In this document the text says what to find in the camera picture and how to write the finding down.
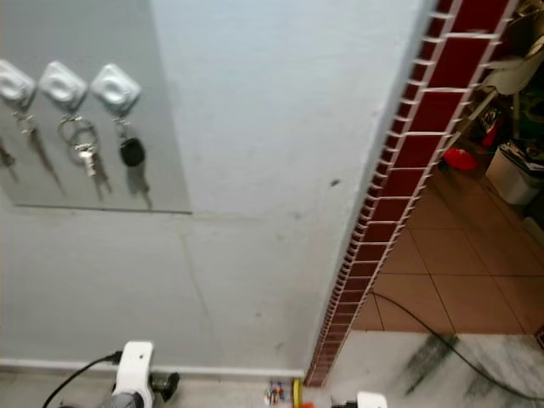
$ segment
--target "trash can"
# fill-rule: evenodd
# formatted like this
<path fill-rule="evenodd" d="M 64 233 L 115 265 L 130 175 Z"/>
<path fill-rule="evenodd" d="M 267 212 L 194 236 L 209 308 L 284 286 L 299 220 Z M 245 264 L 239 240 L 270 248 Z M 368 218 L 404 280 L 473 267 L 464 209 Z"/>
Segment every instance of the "trash can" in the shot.
<path fill-rule="evenodd" d="M 524 206 L 544 186 L 544 178 L 530 174 L 515 163 L 499 147 L 496 150 L 485 177 L 493 184 L 504 201 L 515 206 Z"/>

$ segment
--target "electric cord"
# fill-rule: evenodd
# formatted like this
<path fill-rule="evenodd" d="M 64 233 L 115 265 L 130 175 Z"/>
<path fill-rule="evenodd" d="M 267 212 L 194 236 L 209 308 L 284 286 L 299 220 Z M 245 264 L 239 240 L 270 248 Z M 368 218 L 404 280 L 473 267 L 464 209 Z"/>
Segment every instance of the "electric cord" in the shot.
<path fill-rule="evenodd" d="M 66 378 L 49 396 L 48 398 L 45 400 L 45 402 L 43 403 L 43 406 L 42 408 L 47 408 L 48 405 L 51 403 L 51 401 L 54 399 L 54 397 L 57 396 L 57 394 L 66 386 L 68 385 L 69 383 L 71 383 L 71 381 L 80 376 L 82 373 L 84 373 L 86 370 L 88 370 L 89 368 L 91 368 L 92 366 L 96 366 L 97 364 L 99 363 L 111 363 L 111 364 L 119 364 L 119 361 L 121 361 L 121 356 L 122 356 L 122 351 L 116 351 L 115 353 L 113 354 L 110 354 L 110 355 L 106 355 L 104 357 L 100 357 L 99 359 L 95 360 L 95 361 L 91 361 L 90 363 L 88 363 L 87 365 L 85 365 L 83 368 L 80 368 L 79 370 L 77 370 L 76 372 L 74 372 L 73 374 L 71 374 L 68 378 Z"/>
<path fill-rule="evenodd" d="M 487 374 L 485 371 L 482 371 L 481 369 L 479 369 L 476 365 L 474 365 L 473 363 L 471 363 L 467 357 L 465 357 L 464 355 L 462 355 L 460 352 L 457 351 L 457 349 L 452 346 L 447 340 L 445 340 L 442 336 L 440 336 L 436 331 L 434 331 L 431 327 L 429 327 L 429 325 L 427 325 L 424 321 L 422 321 L 419 317 L 417 317 L 415 314 L 413 314 L 409 309 L 405 308 L 402 304 L 394 301 L 392 298 L 390 297 L 387 297 L 385 295 L 382 295 L 381 293 L 376 293 L 376 292 L 371 292 L 374 294 L 374 296 L 378 297 L 378 298 L 381 298 L 383 300 L 386 300 L 392 304 L 394 304 L 397 308 L 403 310 L 404 312 L 406 312 L 412 319 L 416 320 L 417 322 L 419 322 L 419 324 L 421 324 L 423 327 L 425 327 L 425 329 L 427 329 L 427 331 L 429 333 L 431 333 L 433 336 L 435 336 L 436 338 L 438 338 L 448 349 L 450 349 L 454 354 L 457 355 L 457 357 L 459 357 L 461 360 L 463 360 L 470 368 L 472 368 L 477 374 L 479 374 L 481 377 L 485 378 L 487 381 L 489 381 L 490 383 L 493 383 L 495 384 L 497 387 L 499 388 L 502 388 L 504 389 L 505 391 L 508 391 L 509 393 L 511 394 L 514 394 L 514 395 L 517 395 L 518 397 L 520 398 L 525 398 L 526 400 L 531 400 L 531 401 L 544 401 L 544 397 L 535 397 L 535 396 L 531 396 L 531 395 L 527 395 L 521 391 L 519 391 L 518 389 L 500 381 L 500 380 L 497 380 L 496 378 L 493 378 L 491 375 Z"/>

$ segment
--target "key fob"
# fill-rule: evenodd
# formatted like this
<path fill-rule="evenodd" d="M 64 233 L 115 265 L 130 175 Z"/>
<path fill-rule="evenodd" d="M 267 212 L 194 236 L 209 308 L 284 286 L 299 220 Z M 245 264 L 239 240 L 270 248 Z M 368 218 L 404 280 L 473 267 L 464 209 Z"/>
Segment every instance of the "key fob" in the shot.
<path fill-rule="evenodd" d="M 122 162 L 128 167 L 136 167 L 145 160 L 145 149 L 136 138 L 124 140 L 119 147 Z"/>

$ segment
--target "white wall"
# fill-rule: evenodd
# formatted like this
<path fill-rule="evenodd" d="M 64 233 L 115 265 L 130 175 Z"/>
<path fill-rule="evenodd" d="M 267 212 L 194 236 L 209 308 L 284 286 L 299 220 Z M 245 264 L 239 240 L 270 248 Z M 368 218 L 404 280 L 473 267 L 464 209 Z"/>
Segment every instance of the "white wall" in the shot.
<path fill-rule="evenodd" d="M 4 200 L 2 357 L 304 369 L 428 3 L 152 0 L 194 214 Z"/>

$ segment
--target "white plastic part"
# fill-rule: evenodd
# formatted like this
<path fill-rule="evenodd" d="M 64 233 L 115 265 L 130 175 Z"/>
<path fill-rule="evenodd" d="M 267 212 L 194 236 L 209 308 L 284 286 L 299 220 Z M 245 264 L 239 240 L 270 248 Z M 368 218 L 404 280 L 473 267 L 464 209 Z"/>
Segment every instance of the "white plastic part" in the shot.
<path fill-rule="evenodd" d="M 388 402 L 381 394 L 357 393 L 357 408 L 388 408 Z"/>
<path fill-rule="evenodd" d="M 111 110 L 126 112 L 133 107 L 142 88 L 121 68 L 108 64 L 91 83 L 93 94 Z"/>
<path fill-rule="evenodd" d="M 529 204 L 544 185 L 542 180 L 531 177 L 512 163 L 501 149 L 496 150 L 485 177 L 504 201 L 516 206 Z"/>
<path fill-rule="evenodd" d="M 59 61 L 50 63 L 38 83 L 42 92 L 67 110 L 81 104 L 88 85 Z"/>
<path fill-rule="evenodd" d="M 25 108 L 30 104 L 36 82 L 23 71 L 0 59 L 0 97 L 6 103 Z"/>
<path fill-rule="evenodd" d="M 153 393 L 149 387 L 150 364 L 153 343 L 128 342 L 122 351 L 117 368 L 116 389 L 113 394 L 138 393 L 144 400 L 144 408 L 152 408 Z"/>

